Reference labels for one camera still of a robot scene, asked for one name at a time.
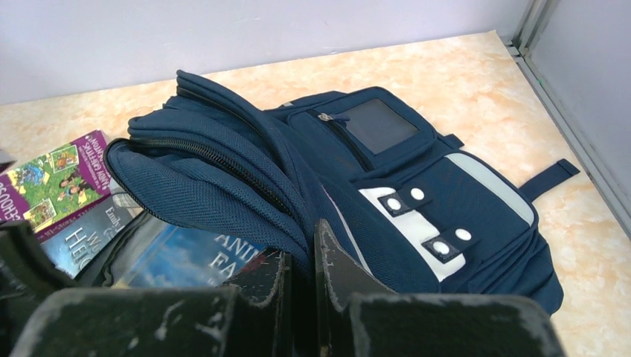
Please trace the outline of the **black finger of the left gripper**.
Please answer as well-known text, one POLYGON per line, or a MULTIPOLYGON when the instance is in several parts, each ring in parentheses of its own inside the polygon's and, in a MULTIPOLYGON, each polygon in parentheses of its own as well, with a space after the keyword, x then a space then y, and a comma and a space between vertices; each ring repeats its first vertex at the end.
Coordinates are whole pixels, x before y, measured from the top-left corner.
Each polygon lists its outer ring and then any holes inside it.
POLYGON ((29 222, 1 222, 1 340, 17 340, 49 295, 76 285, 43 251, 29 222))

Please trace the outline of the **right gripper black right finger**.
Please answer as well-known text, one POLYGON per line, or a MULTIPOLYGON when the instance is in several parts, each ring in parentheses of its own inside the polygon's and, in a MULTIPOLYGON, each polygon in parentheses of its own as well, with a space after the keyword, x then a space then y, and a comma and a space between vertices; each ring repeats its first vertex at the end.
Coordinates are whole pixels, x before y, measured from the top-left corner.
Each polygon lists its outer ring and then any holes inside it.
POLYGON ((511 295, 398 294, 315 226, 320 356, 564 356, 550 318, 511 295))

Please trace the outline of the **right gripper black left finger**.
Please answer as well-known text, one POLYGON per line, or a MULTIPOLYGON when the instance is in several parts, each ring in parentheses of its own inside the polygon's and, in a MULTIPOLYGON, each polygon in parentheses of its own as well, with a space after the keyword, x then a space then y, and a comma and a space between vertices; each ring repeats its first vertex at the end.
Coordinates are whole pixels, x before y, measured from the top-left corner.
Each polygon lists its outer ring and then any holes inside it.
POLYGON ((13 356, 290 356, 292 260, 265 251, 215 288, 74 288, 34 311, 13 356))

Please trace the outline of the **dark blue book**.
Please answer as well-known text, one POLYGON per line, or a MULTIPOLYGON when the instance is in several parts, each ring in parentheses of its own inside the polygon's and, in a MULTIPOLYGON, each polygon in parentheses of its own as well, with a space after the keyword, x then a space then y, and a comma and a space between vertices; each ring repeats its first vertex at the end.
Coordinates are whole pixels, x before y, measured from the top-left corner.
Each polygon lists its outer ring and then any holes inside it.
POLYGON ((75 278, 135 215, 112 198, 104 199, 42 242, 42 249, 55 268, 75 278))

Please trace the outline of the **blue yellow landscape book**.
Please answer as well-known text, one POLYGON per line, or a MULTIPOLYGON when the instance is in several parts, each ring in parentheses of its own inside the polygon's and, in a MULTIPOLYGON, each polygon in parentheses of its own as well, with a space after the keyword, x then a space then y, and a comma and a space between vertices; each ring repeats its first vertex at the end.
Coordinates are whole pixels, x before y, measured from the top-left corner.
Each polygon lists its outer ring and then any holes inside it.
POLYGON ((115 279, 115 288, 219 286, 264 249, 225 234, 168 225, 115 279))

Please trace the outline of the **navy blue backpack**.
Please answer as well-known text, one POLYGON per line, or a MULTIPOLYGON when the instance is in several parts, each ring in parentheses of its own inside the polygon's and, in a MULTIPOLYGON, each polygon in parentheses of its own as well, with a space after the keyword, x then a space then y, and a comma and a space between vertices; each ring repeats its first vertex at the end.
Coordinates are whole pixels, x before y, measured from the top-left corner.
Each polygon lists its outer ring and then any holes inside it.
POLYGON ((534 201, 578 169, 561 159, 516 186, 381 87, 259 109, 179 71, 103 163, 154 217, 285 251, 307 281, 326 220, 395 292, 519 295, 548 314, 563 302, 534 201))

